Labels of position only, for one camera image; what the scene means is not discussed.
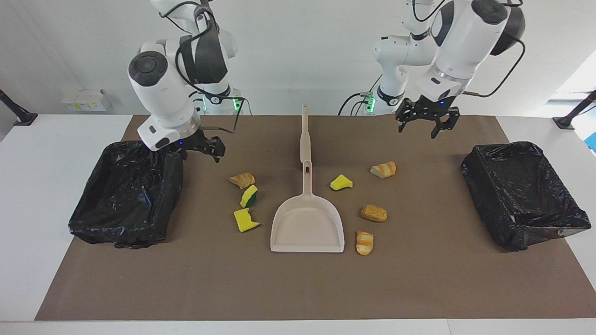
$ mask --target dustpan handle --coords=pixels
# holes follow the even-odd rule
[[[302,194],[312,195],[312,163],[305,160],[302,163]]]
[[[302,105],[302,133],[300,134],[300,162],[311,160],[311,135],[308,132],[308,106]]]

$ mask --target white electrical box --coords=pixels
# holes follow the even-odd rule
[[[64,91],[62,104],[68,111],[107,111],[111,102],[102,89],[84,89]]]

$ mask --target blue object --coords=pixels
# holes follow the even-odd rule
[[[588,148],[596,151],[596,132],[590,135],[584,142],[588,145]]]

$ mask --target black trash bag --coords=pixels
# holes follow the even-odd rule
[[[591,228],[536,144],[477,145],[462,162],[462,173],[480,219],[506,250]]]
[[[70,218],[70,233],[117,248],[140,249],[165,240],[182,176],[178,153],[153,152],[141,141],[108,145]]]

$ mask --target dustpan pan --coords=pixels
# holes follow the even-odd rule
[[[312,193],[312,162],[308,107],[302,106],[302,194],[286,200],[275,213],[271,251],[341,253],[345,240],[342,219],[329,201]]]

